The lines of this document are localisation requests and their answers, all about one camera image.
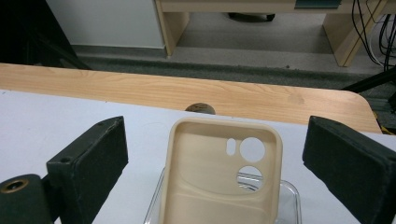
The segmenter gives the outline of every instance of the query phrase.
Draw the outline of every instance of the phone case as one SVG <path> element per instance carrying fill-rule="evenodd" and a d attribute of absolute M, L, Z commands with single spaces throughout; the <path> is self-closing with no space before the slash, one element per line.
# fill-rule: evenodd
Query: phone case
<path fill-rule="evenodd" d="M 178 121 L 170 133 L 160 223 L 274 223 L 281 162 L 282 141 L 268 125 Z M 262 176 L 262 183 L 243 187 L 239 173 Z"/>

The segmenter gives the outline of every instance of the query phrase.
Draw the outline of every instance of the clear plastic stand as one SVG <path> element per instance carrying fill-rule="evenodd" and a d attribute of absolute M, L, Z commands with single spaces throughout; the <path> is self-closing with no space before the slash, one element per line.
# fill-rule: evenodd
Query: clear plastic stand
<path fill-rule="evenodd" d="M 262 184 L 262 177 L 249 174 L 238 174 L 238 184 L 246 190 L 257 190 Z M 161 193 L 163 186 L 163 172 L 158 181 L 157 188 L 151 199 L 144 224 L 159 224 Z M 276 224 L 301 224 L 300 195 L 291 183 L 285 180 L 280 182 L 279 205 Z"/>

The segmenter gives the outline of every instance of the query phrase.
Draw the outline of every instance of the floor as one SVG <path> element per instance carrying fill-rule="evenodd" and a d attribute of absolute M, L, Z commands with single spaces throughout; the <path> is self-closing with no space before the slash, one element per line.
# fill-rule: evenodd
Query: floor
<path fill-rule="evenodd" d="M 323 14 L 276 14 L 273 21 L 230 19 L 227 13 L 191 13 L 191 20 L 172 56 L 158 50 L 124 49 L 116 57 L 169 63 L 202 63 L 300 69 L 349 74 L 377 74 L 363 48 L 349 67 L 338 66 L 322 23 Z M 373 32 L 373 46 L 377 33 Z M 81 50 L 81 54 L 91 52 Z M 111 48 L 99 50 L 114 57 Z"/>

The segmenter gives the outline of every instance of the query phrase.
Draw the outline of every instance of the gray floor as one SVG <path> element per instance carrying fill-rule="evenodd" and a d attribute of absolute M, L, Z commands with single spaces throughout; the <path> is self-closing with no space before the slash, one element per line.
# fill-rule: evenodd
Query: gray floor
<path fill-rule="evenodd" d="M 190 23 L 170 57 L 158 50 L 111 48 L 96 51 L 95 55 L 349 74 L 371 75 L 381 71 L 382 68 L 370 61 L 363 48 L 352 65 L 338 66 L 322 27 L 324 17 L 323 14 L 277 14 L 271 22 L 242 22 L 229 19 L 226 13 L 191 13 Z M 373 46 L 377 46 L 377 35 L 374 35 Z M 92 54 L 84 50 L 80 49 L 80 53 Z"/>
<path fill-rule="evenodd" d="M 317 88 L 321 88 L 321 82 L 329 83 L 332 80 L 339 86 L 339 80 L 335 81 L 332 73 L 335 76 L 340 74 L 349 76 L 352 80 L 369 77 L 382 71 L 381 66 L 370 61 L 364 48 L 361 48 L 355 56 L 352 65 L 338 66 L 321 25 L 323 20 L 322 14 L 276 14 L 271 22 L 245 22 L 231 20 L 226 13 L 191 13 L 190 23 L 173 55 L 169 57 L 158 49 L 76 47 L 76 51 L 83 60 L 87 60 L 87 63 L 94 64 L 94 69 L 115 72 L 133 72 L 134 70 L 128 68 L 131 67 L 128 60 L 308 71 L 311 77 L 297 77 L 293 80 L 294 85 L 304 86 L 308 79 L 312 79 L 309 81 L 314 84 L 309 87 Z M 373 31 L 375 55 L 379 55 L 377 50 L 379 28 L 377 26 Z M 124 61 L 98 63 L 93 62 L 92 58 Z M 326 77 L 320 74 L 323 72 L 326 73 Z M 286 79 L 288 78 L 285 76 L 279 76 L 275 84 L 289 85 Z M 247 79 L 240 76 L 233 80 Z M 262 80 L 257 82 L 268 83 L 268 77 L 262 76 Z M 379 95 L 382 98 L 380 100 L 385 100 L 386 96 L 390 96 L 395 91 L 396 87 L 393 84 L 387 84 L 385 87 L 369 90 L 367 95 Z M 395 115 L 388 111 L 379 111 L 379 113 L 382 123 L 396 128 Z"/>

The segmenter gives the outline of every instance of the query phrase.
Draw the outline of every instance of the white desk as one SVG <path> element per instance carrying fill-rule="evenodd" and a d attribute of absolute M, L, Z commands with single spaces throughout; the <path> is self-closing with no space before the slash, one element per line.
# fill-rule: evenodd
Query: white desk
<path fill-rule="evenodd" d="M 176 110 L 202 102 L 219 115 L 298 124 L 315 115 L 381 133 L 367 101 L 350 91 L 8 63 L 0 63 L 0 89 Z"/>
<path fill-rule="evenodd" d="M 262 122 L 284 143 L 282 179 L 300 192 L 303 223 L 358 223 L 325 185 L 303 166 L 306 125 L 195 114 L 18 91 L 0 91 L 0 181 L 16 175 L 47 173 L 46 161 L 94 123 L 124 116 L 129 164 L 94 223 L 143 223 L 165 164 L 172 125 L 184 117 Z M 367 133 L 396 150 L 396 137 Z"/>

